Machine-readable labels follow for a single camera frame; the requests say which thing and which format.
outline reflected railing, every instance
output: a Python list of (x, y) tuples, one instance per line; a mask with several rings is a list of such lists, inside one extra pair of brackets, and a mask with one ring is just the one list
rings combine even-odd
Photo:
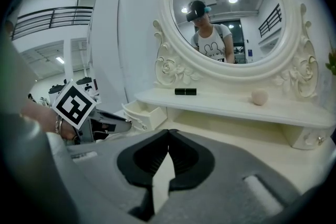
[(259, 27), (260, 36), (263, 37), (267, 32), (270, 32), (271, 29), (279, 22), (282, 21), (282, 13), (280, 9), (280, 4), (278, 4), (263, 24)]
[(39, 10), (18, 17), (12, 33), (12, 40), (46, 29), (88, 25), (93, 7), (58, 7)]

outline white vanity table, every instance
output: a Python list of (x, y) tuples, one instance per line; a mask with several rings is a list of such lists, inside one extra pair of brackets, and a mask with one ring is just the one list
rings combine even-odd
[[(278, 1), (284, 27), (272, 52), (258, 62), (233, 65), (194, 50), (177, 27), (176, 3), (160, 0), (153, 23), (160, 44), (155, 88), (123, 106), (134, 127), (130, 135), (159, 129), (194, 133), (247, 150), (301, 193), (320, 183), (335, 155), (330, 135), (336, 126), (336, 115), (318, 101), (324, 62), (310, 34), (322, 22), (306, 19), (304, 3)], [(335, 85), (327, 92), (330, 100)], [(197, 95), (175, 95), (175, 88), (196, 88)], [(257, 88), (269, 94), (263, 106), (251, 102)]]

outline ceiling light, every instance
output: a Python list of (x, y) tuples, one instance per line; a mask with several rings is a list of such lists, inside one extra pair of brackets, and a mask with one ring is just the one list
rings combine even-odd
[(56, 60), (59, 61), (60, 63), (64, 63), (64, 61), (60, 57), (57, 57)]
[(238, 0), (229, 0), (230, 3), (234, 4), (234, 3), (237, 3)]

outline vr headset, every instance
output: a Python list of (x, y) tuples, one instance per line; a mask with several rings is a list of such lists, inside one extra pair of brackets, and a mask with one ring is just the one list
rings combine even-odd
[(210, 7), (200, 7), (200, 8), (195, 8), (191, 11), (189, 11), (187, 14), (186, 14), (186, 17), (187, 17), (187, 21), (188, 22), (191, 22), (193, 20), (196, 20), (198, 18), (201, 18), (206, 12), (209, 12), (211, 10)]

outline round mirror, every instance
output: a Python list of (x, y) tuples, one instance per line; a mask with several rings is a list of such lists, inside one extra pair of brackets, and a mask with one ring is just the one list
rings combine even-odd
[(227, 63), (267, 57), (285, 27), (278, 0), (173, 0), (171, 11), (189, 46)]

